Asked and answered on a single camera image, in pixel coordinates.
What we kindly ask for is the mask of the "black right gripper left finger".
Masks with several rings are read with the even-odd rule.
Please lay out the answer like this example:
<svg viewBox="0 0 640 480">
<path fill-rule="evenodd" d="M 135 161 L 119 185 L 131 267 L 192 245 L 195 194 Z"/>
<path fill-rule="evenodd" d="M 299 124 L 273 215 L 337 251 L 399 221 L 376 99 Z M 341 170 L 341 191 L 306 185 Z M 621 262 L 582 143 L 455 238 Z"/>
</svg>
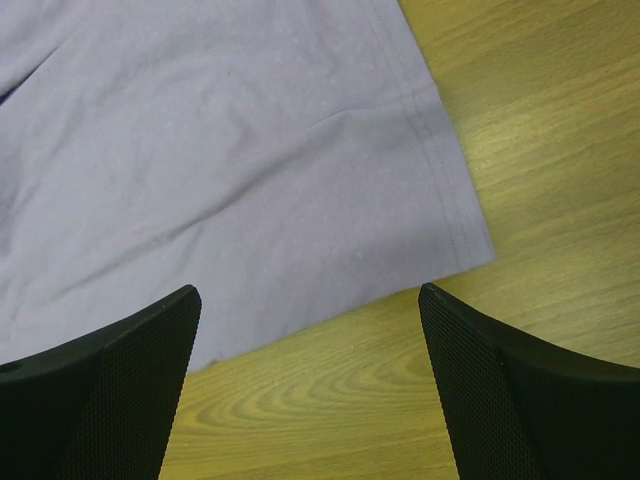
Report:
<svg viewBox="0 0 640 480">
<path fill-rule="evenodd" d="M 4 479 L 156 479 L 201 314 L 186 285 L 1 367 Z"/>
</svg>

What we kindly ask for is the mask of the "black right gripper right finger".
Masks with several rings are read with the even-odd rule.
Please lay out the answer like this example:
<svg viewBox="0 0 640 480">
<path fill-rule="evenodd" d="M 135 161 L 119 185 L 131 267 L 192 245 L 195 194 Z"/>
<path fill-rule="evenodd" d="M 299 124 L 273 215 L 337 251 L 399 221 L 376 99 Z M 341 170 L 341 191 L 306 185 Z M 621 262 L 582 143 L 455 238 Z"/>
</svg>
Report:
<svg viewBox="0 0 640 480">
<path fill-rule="evenodd" d="M 460 478 L 638 478 L 638 369 L 551 344 L 431 283 L 418 304 Z"/>
</svg>

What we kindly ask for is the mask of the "purple t shirt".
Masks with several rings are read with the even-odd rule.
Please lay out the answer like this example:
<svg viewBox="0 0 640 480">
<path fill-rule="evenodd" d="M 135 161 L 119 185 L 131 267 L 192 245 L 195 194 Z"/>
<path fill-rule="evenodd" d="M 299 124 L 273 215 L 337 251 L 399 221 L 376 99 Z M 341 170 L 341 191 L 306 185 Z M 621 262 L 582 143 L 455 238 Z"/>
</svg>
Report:
<svg viewBox="0 0 640 480">
<path fill-rule="evenodd" d="M 190 369 L 495 257 L 395 1 L 5 1 L 1 358 L 183 285 Z"/>
</svg>

